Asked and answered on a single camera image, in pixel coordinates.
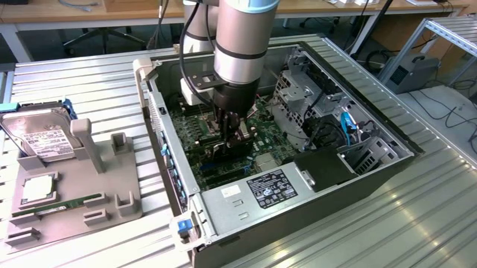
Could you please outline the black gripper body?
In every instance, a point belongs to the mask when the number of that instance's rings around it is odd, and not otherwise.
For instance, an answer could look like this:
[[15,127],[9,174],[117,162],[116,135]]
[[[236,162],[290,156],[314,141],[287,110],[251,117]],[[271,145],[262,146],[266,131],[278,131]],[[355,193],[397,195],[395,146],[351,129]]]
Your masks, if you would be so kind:
[[224,112],[244,116],[255,102],[259,87],[256,79],[246,84],[226,83],[214,89],[214,105]]

